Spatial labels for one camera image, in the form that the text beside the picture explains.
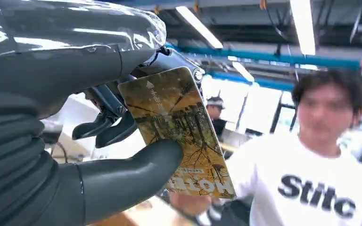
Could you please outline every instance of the white t-shirt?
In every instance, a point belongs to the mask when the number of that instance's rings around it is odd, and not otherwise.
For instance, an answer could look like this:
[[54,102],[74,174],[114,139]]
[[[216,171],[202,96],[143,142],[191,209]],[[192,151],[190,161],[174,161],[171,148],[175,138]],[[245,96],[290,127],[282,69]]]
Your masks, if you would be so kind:
[[362,226],[362,166],[348,152],[324,158],[293,134],[248,141],[228,160],[250,226]]

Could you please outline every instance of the clear plastic cover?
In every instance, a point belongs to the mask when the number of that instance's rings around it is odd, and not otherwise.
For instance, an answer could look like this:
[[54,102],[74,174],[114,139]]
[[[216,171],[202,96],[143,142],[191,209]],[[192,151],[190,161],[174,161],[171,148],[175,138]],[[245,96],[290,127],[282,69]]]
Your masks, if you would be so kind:
[[0,0],[0,55],[105,47],[158,49],[166,28],[155,14],[93,0]]

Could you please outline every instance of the ceiling light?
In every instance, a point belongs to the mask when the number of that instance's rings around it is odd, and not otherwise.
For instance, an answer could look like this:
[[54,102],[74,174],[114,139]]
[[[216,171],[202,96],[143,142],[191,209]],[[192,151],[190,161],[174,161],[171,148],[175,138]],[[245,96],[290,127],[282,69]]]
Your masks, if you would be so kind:
[[213,48],[222,48],[222,43],[209,31],[207,27],[185,6],[175,8],[188,23],[190,23]]
[[312,8],[310,0],[290,0],[300,50],[304,55],[315,55]]
[[228,60],[230,61],[237,61],[238,58],[236,56],[228,56]]
[[254,82],[255,78],[246,70],[240,62],[232,62],[232,66],[249,82]]

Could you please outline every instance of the ceiling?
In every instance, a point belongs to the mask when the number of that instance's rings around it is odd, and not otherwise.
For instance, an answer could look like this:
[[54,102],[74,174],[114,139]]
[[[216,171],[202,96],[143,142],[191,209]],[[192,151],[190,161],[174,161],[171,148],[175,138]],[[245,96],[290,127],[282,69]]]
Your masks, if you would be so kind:
[[[262,7],[261,0],[111,2],[155,11],[166,23],[168,46],[223,79],[246,81],[228,56],[236,57],[255,80],[274,82],[291,82],[296,75],[312,73],[307,69],[312,65],[358,69],[362,59],[362,0],[311,1],[315,56],[300,51],[289,0],[267,0]],[[177,6],[189,7],[223,48],[213,49],[177,12]]]

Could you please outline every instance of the robotic hand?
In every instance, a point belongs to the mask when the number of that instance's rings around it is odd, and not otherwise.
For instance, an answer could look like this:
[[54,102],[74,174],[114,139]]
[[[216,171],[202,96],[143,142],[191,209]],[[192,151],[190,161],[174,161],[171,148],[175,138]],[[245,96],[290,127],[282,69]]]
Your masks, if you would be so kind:
[[[74,138],[104,134],[97,144],[105,146],[127,137],[135,127],[127,111],[110,102],[121,103],[113,87],[144,76],[154,66],[149,59],[165,57],[156,57],[165,36],[154,14],[111,3],[0,0],[0,226],[84,226],[147,199],[167,182],[182,160],[173,141],[126,160],[59,165],[40,138],[40,119],[84,91],[105,106],[105,123],[78,128]],[[102,133],[111,128],[108,115],[121,116],[123,124]]]

